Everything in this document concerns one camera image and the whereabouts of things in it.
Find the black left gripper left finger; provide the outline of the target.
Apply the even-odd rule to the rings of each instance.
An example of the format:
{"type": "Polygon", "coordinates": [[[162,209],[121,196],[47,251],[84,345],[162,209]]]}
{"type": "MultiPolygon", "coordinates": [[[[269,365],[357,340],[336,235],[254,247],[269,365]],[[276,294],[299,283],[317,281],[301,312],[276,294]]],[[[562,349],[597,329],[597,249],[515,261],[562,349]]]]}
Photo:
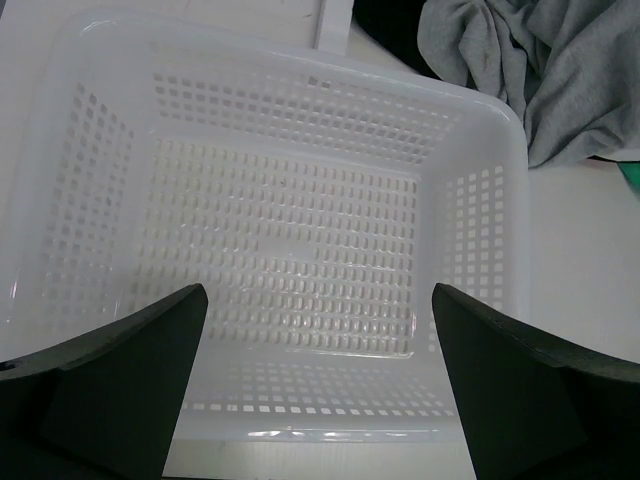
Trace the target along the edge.
{"type": "Polygon", "coordinates": [[[207,307],[189,285],[2,362],[2,478],[161,478],[207,307]]]}

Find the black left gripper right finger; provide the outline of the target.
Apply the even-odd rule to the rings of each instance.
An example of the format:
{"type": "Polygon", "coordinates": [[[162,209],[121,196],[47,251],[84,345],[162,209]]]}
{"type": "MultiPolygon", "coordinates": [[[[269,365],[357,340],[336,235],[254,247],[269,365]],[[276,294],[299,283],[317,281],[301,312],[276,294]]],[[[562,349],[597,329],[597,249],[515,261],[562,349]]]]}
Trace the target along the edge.
{"type": "Polygon", "coordinates": [[[437,284],[437,334],[479,479],[636,479],[639,366],[437,284]]]}

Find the grey tank top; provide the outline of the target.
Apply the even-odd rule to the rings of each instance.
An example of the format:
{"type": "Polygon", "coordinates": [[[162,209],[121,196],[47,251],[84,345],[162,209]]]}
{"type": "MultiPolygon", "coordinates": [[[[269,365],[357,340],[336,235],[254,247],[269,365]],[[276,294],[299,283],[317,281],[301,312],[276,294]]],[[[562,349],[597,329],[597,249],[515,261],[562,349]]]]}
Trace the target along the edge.
{"type": "Polygon", "coordinates": [[[515,112],[532,168],[639,146],[636,1],[427,1],[417,45],[515,112]]]}

